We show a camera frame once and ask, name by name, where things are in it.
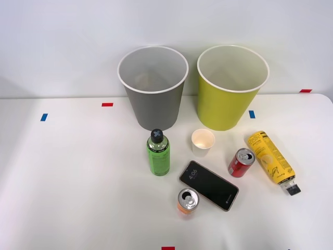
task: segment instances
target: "bucket rim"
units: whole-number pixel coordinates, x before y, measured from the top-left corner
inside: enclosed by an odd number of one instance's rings
[[[121,76],[120,76],[120,72],[119,72],[119,70],[120,70],[120,66],[121,66],[122,62],[123,62],[123,61],[125,60],[125,58],[127,58],[127,56],[129,56],[130,54],[132,54],[132,53],[134,53],[134,52],[136,52],[136,51],[139,51],[139,50],[141,50],[141,49],[146,49],[146,48],[164,48],[164,49],[169,49],[169,50],[171,50],[171,51],[173,51],[173,52],[176,52],[178,55],[180,55],[181,58],[184,60],[184,62],[185,62],[185,64],[186,64],[186,72],[185,72],[184,77],[181,79],[181,81],[180,81],[179,83],[177,83],[176,85],[174,85],[174,86],[168,88],[168,89],[160,90],[160,91],[142,91],[142,90],[137,90],[137,89],[135,89],[135,88],[129,86],[128,84],[126,84],[126,83],[123,81],[123,79],[121,78]],[[168,92],[168,91],[170,91],[170,90],[173,90],[173,89],[177,88],[178,86],[180,86],[183,82],[185,82],[185,79],[186,79],[187,76],[188,76],[188,72],[189,72],[188,62],[187,62],[185,56],[183,56],[182,53],[180,53],[179,51],[177,51],[177,50],[175,50],[175,49],[173,49],[173,48],[169,48],[169,47],[166,47],[166,46],[159,46],[159,45],[156,45],[156,46],[144,46],[144,47],[136,48],[136,49],[134,49],[134,50],[128,52],[128,53],[127,53],[127,54],[126,54],[126,55],[120,60],[120,62],[119,62],[119,64],[118,64],[118,67],[117,67],[117,75],[118,75],[118,78],[119,78],[119,80],[121,81],[121,83],[122,83],[126,88],[128,88],[128,89],[130,89],[130,90],[133,90],[134,92],[142,93],[142,94],[161,94],[161,93],[165,93],[165,92]]]
[[[222,88],[222,87],[217,86],[214,83],[210,82],[206,77],[203,76],[203,74],[202,74],[202,72],[200,70],[199,64],[200,64],[201,58],[203,57],[203,55],[206,52],[210,51],[211,49],[218,48],[218,47],[237,47],[237,48],[242,48],[242,49],[245,49],[245,50],[250,51],[250,52],[254,53],[255,55],[257,55],[265,63],[266,68],[267,68],[267,77],[266,77],[265,81],[262,84],[260,84],[259,86],[255,87],[253,89],[250,89],[250,90],[228,90],[228,89]],[[249,93],[249,92],[253,92],[255,90],[260,89],[263,85],[266,84],[266,82],[268,81],[268,79],[270,77],[270,73],[271,73],[270,72],[270,67],[269,67],[268,63],[266,62],[266,60],[260,54],[258,54],[257,52],[255,52],[255,51],[253,51],[253,50],[251,50],[249,48],[246,48],[246,47],[240,46],[240,45],[235,45],[235,44],[222,44],[222,45],[217,45],[217,46],[213,46],[213,47],[208,48],[207,50],[205,50],[204,52],[202,52],[201,55],[199,56],[198,61],[197,61],[197,68],[198,68],[198,72],[199,72],[200,76],[208,84],[210,84],[211,86],[213,86],[214,88],[217,88],[219,90],[226,91],[226,92],[232,92],[232,93]]]

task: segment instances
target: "green bottle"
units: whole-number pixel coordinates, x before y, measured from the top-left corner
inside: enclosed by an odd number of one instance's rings
[[[170,170],[170,143],[162,130],[154,129],[147,141],[150,170],[157,176],[163,176]]]

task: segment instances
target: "black bottle cap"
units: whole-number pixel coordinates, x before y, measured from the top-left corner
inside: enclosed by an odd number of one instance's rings
[[[160,129],[152,130],[150,134],[151,141],[154,143],[161,143],[163,142],[163,132]]]
[[[287,191],[290,195],[295,195],[301,192],[301,189],[295,184],[289,188],[287,188]]]

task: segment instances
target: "bucket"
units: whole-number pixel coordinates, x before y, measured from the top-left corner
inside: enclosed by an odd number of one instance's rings
[[[147,130],[166,130],[175,124],[187,75],[185,57],[163,46],[136,49],[118,65],[136,119]]]
[[[233,128],[267,82],[270,69],[258,53],[237,45],[204,51],[199,71],[198,117],[208,128]]]

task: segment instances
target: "orange can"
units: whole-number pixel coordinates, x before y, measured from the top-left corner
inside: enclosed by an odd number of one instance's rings
[[[194,189],[183,189],[178,195],[178,210],[185,216],[193,214],[199,205],[199,194]]]

